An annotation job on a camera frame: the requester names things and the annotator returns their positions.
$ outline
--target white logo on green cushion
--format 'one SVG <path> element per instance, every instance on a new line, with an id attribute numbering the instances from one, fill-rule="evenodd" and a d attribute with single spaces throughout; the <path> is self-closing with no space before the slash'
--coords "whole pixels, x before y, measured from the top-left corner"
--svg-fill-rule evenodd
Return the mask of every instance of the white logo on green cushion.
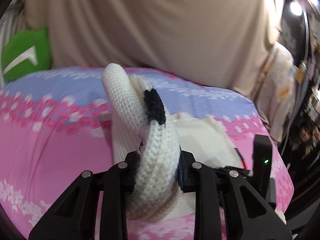
<path id="1" fill-rule="evenodd" d="M 38 65 L 38 59 L 36 55 L 36 46 L 32 46 L 30 49 L 27 49 L 25 52 L 17 56 L 3 71 L 6 74 L 10 69 L 21 63 L 22 61 L 29 59 L 33 65 Z"/>

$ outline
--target black patch on knit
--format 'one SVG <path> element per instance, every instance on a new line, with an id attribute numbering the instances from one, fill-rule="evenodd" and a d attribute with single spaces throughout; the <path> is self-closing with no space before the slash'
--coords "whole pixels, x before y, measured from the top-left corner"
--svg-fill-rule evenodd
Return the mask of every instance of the black patch on knit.
<path id="1" fill-rule="evenodd" d="M 158 92 L 153 88 L 151 91 L 146 90 L 144 92 L 144 102 L 147 106 L 147 116 L 148 122 L 156 120 L 159 125 L 165 124 L 165 112 L 164 105 L 158 94 Z"/>

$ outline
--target bedspread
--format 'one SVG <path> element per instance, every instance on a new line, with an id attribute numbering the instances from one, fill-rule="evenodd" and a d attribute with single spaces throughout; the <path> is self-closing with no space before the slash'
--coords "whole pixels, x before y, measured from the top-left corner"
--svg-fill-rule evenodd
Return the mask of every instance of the bedspread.
<path id="1" fill-rule="evenodd" d="M 252 167 L 254 135 L 268 135 L 252 101 L 154 69 L 126 72 L 150 82 L 171 114 L 214 115 Z M 113 165 L 110 122 L 99 122 L 99 115 L 111 110 L 101 73 L 87 67 L 40 71 L 0 90 L 0 204 L 26 238 L 82 171 L 97 173 Z M 275 146 L 271 176 L 277 209 L 284 212 L 293 186 Z M 129 239 L 186 240 L 193 239 L 193 230 L 194 215 L 158 224 L 128 222 Z"/>

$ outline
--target silver screw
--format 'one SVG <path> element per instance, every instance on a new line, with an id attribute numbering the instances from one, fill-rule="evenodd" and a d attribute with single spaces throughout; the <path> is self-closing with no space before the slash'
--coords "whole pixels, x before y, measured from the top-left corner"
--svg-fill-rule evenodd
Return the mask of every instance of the silver screw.
<path id="1" fill-rule="evenodd" d="M 128 167 L 128 165 L 125 162 L 121 162 L 121 163 L 118 164 L 118 167 L 121 168 L 121 169 L 125 169 L 126 167 Z"/>
<path id="2" fill-rule="evenodd" d="M 88 178 L 88 177 L 90 177 L 91 176 L 91 172 L 90 171 L 84 171 L 84 172 L 82 172 L 82 177 L 84 177 L 84 178 Z"/>
<path id="3" fill-rule="evenodd" d="M 195 169 L 199 169 L 199 168 L 202 167 L 202 164 L 195 162 L 195 163 L 192 164 L 192 167 L 195 168 Z"/>
<path id="4" fill-rule="evenodd" d="M 236 177 L 239 176 L 239 173 L 238 173 L 238 171 L 230 171 L 230 172 L 229 172 L 229 175 L 230 175 L 231 177 L 233 177 L 233 178 L 236 178 Z"/>

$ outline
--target mattress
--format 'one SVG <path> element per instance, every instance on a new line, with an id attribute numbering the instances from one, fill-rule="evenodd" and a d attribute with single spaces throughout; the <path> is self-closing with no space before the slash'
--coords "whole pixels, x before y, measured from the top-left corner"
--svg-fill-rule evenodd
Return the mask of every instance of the mattress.
<path id="1" fill-rule="evenodd" d="M 254 135 L 268 135 L 252 101 L 159 70 L 125 70 L 150 82 L 171 114 L 214 115 L 252 168 Z M 99 122 L 101 113 L 111 111 L 102 71 L 40 71 L 0 90 L 0 204 L 25 238 L 82 171 L 98 173 L 113 165 L 110 122 Z M 293 185 L 275 146 L 271 176 L 276 180 L 277 209 L 284 212 Z M 193 230 L 194 215 L 158 224 L 128 221 L 129 239 L 187 240 L 193 239 Z"/>

